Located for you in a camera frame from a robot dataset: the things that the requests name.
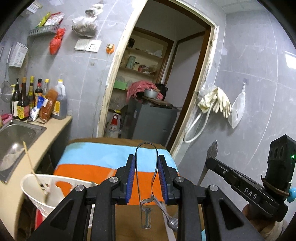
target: white hose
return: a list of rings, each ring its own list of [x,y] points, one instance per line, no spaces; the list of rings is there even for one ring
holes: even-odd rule
[[[191,142],[193,142],[194,140],[196,140],[196,139],[200,136],[200,134],[202,133],[202,131],[203,131],[204,128],[205,128],[205,125],[207,124],[207,120],[209,119],[209,115],[210,115],[210,112],[211,112],[211,110],[212,110],[212,107],[213,107],[213,104],[211,104],[210,107],[209,107],[209,110],[208,110],[208,112],[207,112],[207,116],[206,116],[206,118],[205,118],[205,122],[204,122],[204,124],[203,124],[203,126],[202,126],[202,129],[199,131],[199,133],[197,133],[197,135],[196,135],[195,137],[193,137],[192,139],[190,139],[190,140],[186,140],[186,138],[187,138],[189,132],[191,131],[191,129],[194,127],[194,125],[197,123],[197,121],[198,121],[198,120],[200,119],[200,117],[202,116],[202,112],[198,114],[198,116],[196,117],[196,119],[194,120],[194,122],[191,124],[191,126],[188,128],[187,132],[185,133],[185,136],[184,136],[184,138],[183,138],[183,141],[184,141],[185,143],[191,143]]]

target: metal screw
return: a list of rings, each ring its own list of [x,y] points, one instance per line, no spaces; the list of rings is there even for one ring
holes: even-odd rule
[[[178,182],[178,183],[182,183],[182,182],[184,182],[184,178],[183,178],[183,177],[176,177],[175,180],[176,180],[176,182]]]
[[[211,185],[210,190],[213,192],[216,192],[216,191],[218,191],[218,187],[216,185]]]
[[[118,182],[118,177],[111,177],[109,179],[109,181],[112,182],[112,183],[116,183],[116,182]]]
[[[83,185],[78,185],[78,186],[75,187],[75,190],[78,191],[78,192],[81,192],[83,189],[84,189]]]

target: orange stripe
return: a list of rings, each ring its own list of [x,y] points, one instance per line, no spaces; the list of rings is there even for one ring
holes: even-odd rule
[[[93,165],[62,164],[59,165],[58,168],[55,170],[54,175],[71,177],[100,184],[110,176],[114,176],[115,173],[116,170],[107,167],[99,167]],[[151,195],[151,180],[153,178],[153,173],[138,172],[138,178],[141,199],[149,198]],[[63,193],[66,194],[67,192],[69,192],[69,187],[67,187],[66,183],[59,183],[59,187],[62,189]],[[163,201],[158,174],[156,175],[153,184],[153,194],[160,201]],[[139,205],[136,175],[133,181],[133,190],[129,205]]]

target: green box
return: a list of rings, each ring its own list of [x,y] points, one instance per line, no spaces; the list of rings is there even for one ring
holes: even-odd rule
[[[125,90],[126,89],[126,82],[121,82],[121,81],[116,80],[113,88]]]

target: gray plastic basket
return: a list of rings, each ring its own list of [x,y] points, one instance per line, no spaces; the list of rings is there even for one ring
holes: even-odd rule
[[[59,27],[60,25],[57,24],[57,25],[47,25],[47,26],[42,26],[40,28],[31,29],[28,33],[28,37],[55,34]]]

